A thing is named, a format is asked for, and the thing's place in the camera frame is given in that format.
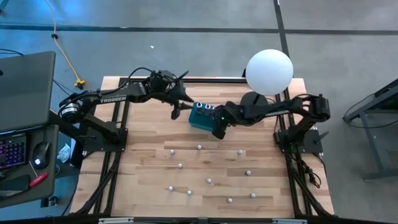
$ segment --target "laptop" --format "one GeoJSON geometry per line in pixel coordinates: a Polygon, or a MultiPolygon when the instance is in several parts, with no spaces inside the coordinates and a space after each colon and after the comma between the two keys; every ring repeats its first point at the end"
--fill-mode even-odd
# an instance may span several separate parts
{"type": "Polygon", "coordinates": [[[0,134],[49,121],[55,52],[0,58],[0,134]]]}

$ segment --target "yellow cable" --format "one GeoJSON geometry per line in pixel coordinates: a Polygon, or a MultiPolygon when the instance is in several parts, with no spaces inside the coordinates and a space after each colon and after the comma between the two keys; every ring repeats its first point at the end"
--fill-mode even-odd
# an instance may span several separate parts
{"type": "MultiPolygon", "coordinates": [[[[48,5],[48,7],[50,8],[51,15],[52,15],[52,19],[53,19],[53,21],[54,21],[54,32],[53,32],[53,33],[54,33],[54,34],[57,34],[57,22],[56,22],[56,20],[55,20],[55,14],[54,14],[54,12],[53,12],[53,10],[52,10],[52,8],[51,8],[49,2],[47,2],[47,0],[44,0],[44,1],[45,1],[45,3],[48,5]]],[[[76,70],[75,70],[75,67],[74,67],[74,66],[72,65],[72,63],[69,61],[68,56],[67,56],[66,53],[62,50],[61,46],[58,44],[57,39],[56,39],[56,38],[53,38],[53,39],[54,39],[54,42],[55,42],[55,44],[57,45],[57,47],[58,47],[58,48],[60,49],[60,51],[62,52],[63,56],[65,56],[65,59],[67,60],[69,66],[72,68],[74,74],[76,75],[77,80],[80,81],[81,79],[80,79],[80,77],[78,76],[78,74],[77,74],[77,72],[76,72],[76,70]]]]}

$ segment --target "yellow plug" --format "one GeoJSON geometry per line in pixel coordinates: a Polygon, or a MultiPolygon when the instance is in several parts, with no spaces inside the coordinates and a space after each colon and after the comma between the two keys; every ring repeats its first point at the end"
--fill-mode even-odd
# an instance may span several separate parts
{"type": "Polygon", "coordinates": [[[79,89],[83,89],[83,86],[86,84],[86,81],[81,80],[81,79],[77,79],[76,83],[75,83],[75,87],[79,88],[79,89]]]}

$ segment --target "black lamp base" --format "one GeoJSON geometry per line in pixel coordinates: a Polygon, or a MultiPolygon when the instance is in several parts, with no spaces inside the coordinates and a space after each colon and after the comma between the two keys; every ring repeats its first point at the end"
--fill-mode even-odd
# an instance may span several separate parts
{"type": "Polygon", "coordinates": [[[242,100],[241,100],[241,105],[265,106],[265,105],[268,105],[268,101],[265,96],[251,91],[251,92],[243,95],[242,100]]]}

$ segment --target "wooden table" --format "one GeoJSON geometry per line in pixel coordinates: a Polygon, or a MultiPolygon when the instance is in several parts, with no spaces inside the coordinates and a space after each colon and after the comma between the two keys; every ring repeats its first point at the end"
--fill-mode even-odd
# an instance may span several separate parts
{"type": "MultiPolygon", "coordinates": [[[[104,77],[102,89],[116,88],[119,79],[104,77]]],[[[228,100],[239,103],[241,97],[251,91],[247,84],[186,83],[185,86],[195,101],[212,105],[228,100]]],[[[294,78],[289,91],[291,97],[305,93],[303,79],[294,78]]],[[[110,121],[113,108],[113,104],[99,105],[95,115],[110,121]]],[[[189,111],[182,111],[175,121],[170,119],[171,111],[171,106],[157,100],[130,106],[129,136],[119,166],[112,216],[294,216],[285,157],[272,137],[276,117],[251,127],[230,127],[225,138],[218,140],[207,131],[191,127],[189,111]],[[171,149],[175,150],[174,155],[170,154],[171,149]],[[243,150],[241,155],[237,153],[239,149],[243,150]],[[245,175],[247,170],[251,171],[250,176],[245,175]],[[207,179],[212,179],[212,183],[208,184],[207,179]],[[192,191],[191,196],[187,195],[188,190],[192,191]],[[233,199],[232,203],[228,203],[229,198],[233,199]]],[[[295,116],[295,120],[298,122],[300,116],[295,116]]],[[[103,152],[95,152],[83,161],[71,212],[81,208],[97,187],[103,157],[103,152]]],[[[321,162],[311,154],[303,154],[303,159],[322,180],[320,189],[309,184],[310,190],[324,208],[333,213],[321,162]]],[[[107,196],[108,188],[104,190],[101,210],[107,196]]],[[[304,211],[300,190],[298,197],[304,211]]]]}

